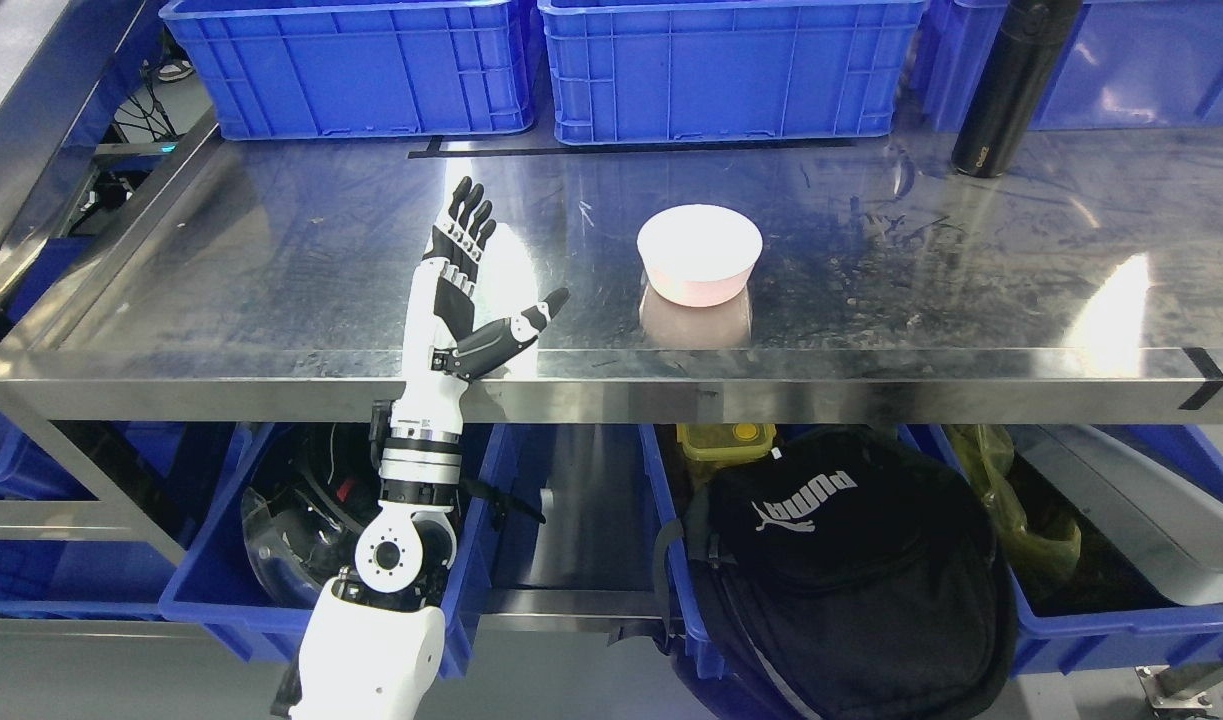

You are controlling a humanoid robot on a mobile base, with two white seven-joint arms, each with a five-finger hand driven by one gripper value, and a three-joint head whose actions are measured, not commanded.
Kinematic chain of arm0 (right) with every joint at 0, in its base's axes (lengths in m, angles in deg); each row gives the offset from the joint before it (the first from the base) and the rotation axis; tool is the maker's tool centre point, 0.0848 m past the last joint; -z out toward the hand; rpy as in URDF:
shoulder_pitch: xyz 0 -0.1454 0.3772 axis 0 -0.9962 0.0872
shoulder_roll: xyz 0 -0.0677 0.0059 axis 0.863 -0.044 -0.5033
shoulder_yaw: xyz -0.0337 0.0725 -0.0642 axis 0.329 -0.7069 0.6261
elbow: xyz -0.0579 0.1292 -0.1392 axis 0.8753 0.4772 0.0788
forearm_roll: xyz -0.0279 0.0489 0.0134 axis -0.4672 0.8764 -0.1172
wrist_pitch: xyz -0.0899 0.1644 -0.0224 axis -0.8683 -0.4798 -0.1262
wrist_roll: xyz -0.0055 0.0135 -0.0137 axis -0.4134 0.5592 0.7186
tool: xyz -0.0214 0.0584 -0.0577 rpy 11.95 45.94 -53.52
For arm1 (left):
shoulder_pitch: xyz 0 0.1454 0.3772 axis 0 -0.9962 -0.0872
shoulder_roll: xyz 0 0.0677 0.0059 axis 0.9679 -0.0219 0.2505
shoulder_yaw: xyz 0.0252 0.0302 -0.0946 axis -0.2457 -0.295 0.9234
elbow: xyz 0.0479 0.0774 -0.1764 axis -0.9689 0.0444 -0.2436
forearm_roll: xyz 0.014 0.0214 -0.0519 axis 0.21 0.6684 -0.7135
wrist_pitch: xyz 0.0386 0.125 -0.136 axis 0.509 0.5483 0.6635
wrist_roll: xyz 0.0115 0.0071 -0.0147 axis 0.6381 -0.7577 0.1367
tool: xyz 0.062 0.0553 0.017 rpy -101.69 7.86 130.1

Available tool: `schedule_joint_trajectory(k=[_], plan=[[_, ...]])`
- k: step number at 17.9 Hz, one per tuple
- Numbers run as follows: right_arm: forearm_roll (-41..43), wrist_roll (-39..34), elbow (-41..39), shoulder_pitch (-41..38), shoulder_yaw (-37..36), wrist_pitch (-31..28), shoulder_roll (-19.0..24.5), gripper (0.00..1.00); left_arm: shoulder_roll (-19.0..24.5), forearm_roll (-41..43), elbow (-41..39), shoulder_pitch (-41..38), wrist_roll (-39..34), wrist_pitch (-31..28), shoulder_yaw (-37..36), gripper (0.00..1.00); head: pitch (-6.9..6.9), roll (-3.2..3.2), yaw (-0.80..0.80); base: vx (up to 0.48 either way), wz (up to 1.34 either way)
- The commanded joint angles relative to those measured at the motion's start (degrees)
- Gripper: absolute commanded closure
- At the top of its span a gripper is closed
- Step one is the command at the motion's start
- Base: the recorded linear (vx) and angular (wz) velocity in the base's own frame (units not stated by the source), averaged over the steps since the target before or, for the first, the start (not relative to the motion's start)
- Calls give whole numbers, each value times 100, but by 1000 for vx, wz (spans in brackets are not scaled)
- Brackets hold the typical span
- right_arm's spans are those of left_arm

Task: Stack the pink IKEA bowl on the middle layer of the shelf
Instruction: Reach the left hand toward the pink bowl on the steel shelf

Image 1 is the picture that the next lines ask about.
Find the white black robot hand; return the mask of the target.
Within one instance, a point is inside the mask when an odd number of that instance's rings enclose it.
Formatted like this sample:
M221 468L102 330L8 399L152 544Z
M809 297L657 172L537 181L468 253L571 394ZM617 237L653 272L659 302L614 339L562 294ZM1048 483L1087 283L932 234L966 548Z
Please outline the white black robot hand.
M464 395L537 342L570 299L556 288L537 304L478 325L475 291L486 246L497 231L483 185L464 176L430 227L415 266L402 334L401 396L393 401L396 439L448 443L464 433Z

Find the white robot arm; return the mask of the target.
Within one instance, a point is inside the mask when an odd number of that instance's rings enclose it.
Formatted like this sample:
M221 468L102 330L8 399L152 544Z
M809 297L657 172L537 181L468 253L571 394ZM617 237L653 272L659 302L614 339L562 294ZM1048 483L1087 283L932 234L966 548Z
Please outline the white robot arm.
M464 465L456 430L373 405L378 512L328 579L272 700L278 719L413 719L445 652L442 610L457 553L451 513Z

